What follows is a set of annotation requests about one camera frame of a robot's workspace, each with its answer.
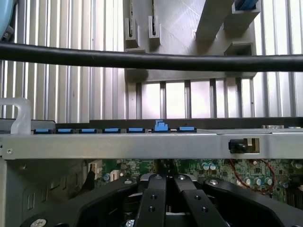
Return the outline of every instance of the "blue connector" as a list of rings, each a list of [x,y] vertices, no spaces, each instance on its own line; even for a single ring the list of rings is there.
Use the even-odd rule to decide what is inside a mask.
[[[128,133],[140,133],[145,132],[143,128],[129,128],[126,132]]]
[[[169,127],[163,120],[156,120],[154,131],[168,131]]]
[[[35,129],[34,134],[52,134],[50,129]]]
[[[103,133],[120,133],[120,129],[119,128],[110,128],[110,129],[104,129]]]
[[[80,129],[79,133],[97,133],[97,129]]]
[[[66,133],[66,134],[72,134],[73,133],[73,131],[72,131],[72,129],[57,129],[57,133],[59,133],[59,134],[64,134],[64,133]]]
[[[254,10],[259,0],[236,0],[236,10]]]
[[[181,126],[177,129],[177,132],[197,132],[197,129],[192,126]]]

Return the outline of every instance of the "black cable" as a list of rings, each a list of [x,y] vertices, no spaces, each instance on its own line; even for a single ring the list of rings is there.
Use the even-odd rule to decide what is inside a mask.
[[[186,56],[52,48],[0,42],[0,59],[45,64],[184,71],[303,71],[303,55]]]

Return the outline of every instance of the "green circuit board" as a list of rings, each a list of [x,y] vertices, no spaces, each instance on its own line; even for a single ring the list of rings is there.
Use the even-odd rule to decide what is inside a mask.
[[[303,168],[295,167],[291,160],[287,159],[271,159],[266,160],[275,171],[276,183],[273,188],[272,198],[286,202],[286,187],[289,175],[303,174]],[[176,159],[178,172],[181,174],[191,174],[201,181],[205,177],[219,177],[226,181],[235,183],[237,178],[232,171],[231,164],[228,159]],[[266,178],[272,178],[270,170],[259,160],[236,160],[235,168],[242,180],[250,179],[252,189],[261,190],[269,187],[266,184]],[[113,170],[119,170],[124,175],[133,177],[146,173],[156,172],[155,160],[140,159],[103,159],[102,172],[96,180],[96,186],[100,187],[109,182],[109,174]],[[261,180],[261,185],[256,184],[256,179]]]

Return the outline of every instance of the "red wire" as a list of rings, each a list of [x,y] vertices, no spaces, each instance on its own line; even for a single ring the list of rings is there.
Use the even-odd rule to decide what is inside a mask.
[[[275,183],[276,183],[275,171],[274,171],[274,169],[270,166],[270,164],[269,164],[267,161],[265,161],[264,159],[260,159],[260,161],[265,163],[265,165],[269,168],[269,170],[270,170],[270,172],[271,172],[271,174],[272,174],[272,177],[273,177],[273,183],[270,185],[270,187],[269,187],[267,190],[265,190],[265,192],[272,192],[272,190],[273,190],[273,188],[274,188],[274,186],[275,186]],[[247,188],[249,188],[249,189],[251,189],[251,190],[253,190],[253,191],[255,191],[255,192],[263,192],[263,191],[258,190],[258,189],[252,189],[249,185],[247,185],[244,181],[242,181],[242,179],[240,178],[240,176],[239,176],[239,174],[238,174],[238,172],[237,172],[237,170],[236,170],[235,164],[234,164],[234,162],[233,162],[232,159],[230,159],[230,163],[231,163],[231,167],[232,167],[233,173],[235,174],[237,180],[238,180],[243,186],[245,186],[245,187],[247,187]]]

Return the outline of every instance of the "motherboard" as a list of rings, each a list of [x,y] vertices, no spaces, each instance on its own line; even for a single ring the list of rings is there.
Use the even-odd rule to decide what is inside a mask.
[[[103,159],[94,163],[98,165],[96,187],[124,175],[136,178],[142,174],[159,172],[159,160]],[[303,192],[300,190],[300,179],[303,176],[301,160],[239,159],[231,163],[229,159],[174,159],[174,164],[178,173],[193,175],[199,182],[206,177],[219,177],[240,187],[303,209]]]

